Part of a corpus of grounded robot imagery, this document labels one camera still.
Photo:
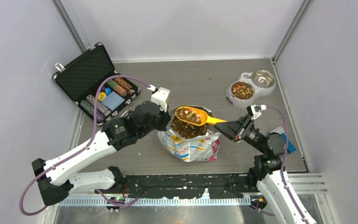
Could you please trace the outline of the cat food bag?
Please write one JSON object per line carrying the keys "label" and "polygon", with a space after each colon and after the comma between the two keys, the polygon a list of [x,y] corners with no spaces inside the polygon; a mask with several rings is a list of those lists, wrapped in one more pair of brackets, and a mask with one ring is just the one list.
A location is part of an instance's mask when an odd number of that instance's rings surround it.
{"label": "cat food bag", "polygon": [[220,133],[208,125],[207,133],[192,139],[184,139],[172,129],[175,109],[169,111],[171,120],[165,131],[159,131],[157,137],[164,150],[184,162],[214,161],[220,148]]}

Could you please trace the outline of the yellow plastic scoop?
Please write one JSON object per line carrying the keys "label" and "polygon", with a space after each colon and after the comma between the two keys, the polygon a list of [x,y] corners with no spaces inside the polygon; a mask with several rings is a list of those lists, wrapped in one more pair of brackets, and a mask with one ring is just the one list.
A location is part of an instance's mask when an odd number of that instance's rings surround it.
{"label": "yellow plastic scoop", "polygon": [[213,118],[204,110],[190,106],[182,106],[175,110],[175,117],[179,120],[194,126],[202,126],[205,124],[216,125],[217,123],[226,122],[226,120]]}

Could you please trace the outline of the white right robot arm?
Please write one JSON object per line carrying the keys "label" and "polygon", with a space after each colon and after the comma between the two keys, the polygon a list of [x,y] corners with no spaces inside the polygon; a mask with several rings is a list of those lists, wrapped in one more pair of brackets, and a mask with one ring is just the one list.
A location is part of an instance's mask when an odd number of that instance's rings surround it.
{"label": "white right robot arm", "polygon": [[248,170],[246,185],[252,191],[262,193],[279,223],[315,224],[316,220],[288,181],[284,166],[287,140],[278,133],[264,135],[255,128],[255,119],[260,116],[258,112],[238,120],[218,122],[214,126],[229,140],[244,141],[261,152]]}

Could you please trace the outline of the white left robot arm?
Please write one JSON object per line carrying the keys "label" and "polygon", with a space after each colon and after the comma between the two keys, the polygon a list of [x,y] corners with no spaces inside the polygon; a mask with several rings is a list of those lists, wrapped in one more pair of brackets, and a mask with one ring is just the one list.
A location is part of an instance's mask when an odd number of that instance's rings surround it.
{"label": "white left robot arm", "polygon": [[117,167],[90,173],[79,171],[100,158],[134,145],[151,131],[164,131],[171,119],[167,108],[168,104],[163,101],[145,101],[128,116],[106,123],[88,142],[51,160],[34,160],[32,168],[44,205],[54,205],[70,194],[94,189],[121,192],[124,180]]}

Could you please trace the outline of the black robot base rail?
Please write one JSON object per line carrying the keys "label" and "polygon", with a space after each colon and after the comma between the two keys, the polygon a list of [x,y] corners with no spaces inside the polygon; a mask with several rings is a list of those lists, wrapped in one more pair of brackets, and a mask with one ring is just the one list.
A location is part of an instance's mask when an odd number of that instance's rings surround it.
{"label": "black robot base rail", "polygon": [[241,173],[127,175],[113,192],[146,199],[199,199],[204,194],[211,199],[231,199],[259,192],[247,180],[247,175]]}

